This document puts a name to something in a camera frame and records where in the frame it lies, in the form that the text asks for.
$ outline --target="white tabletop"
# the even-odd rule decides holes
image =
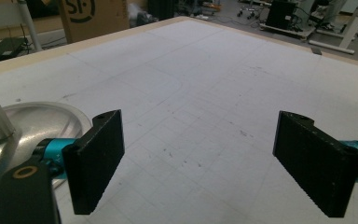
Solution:
[[[358,184],[329,219],[272,155],[280,110],[358,140],[358,65],[182,20],[0,72],[2,105],[32,101],[123,113],[97,211],[73,215],[65,185],[63,223],[358,224]]]

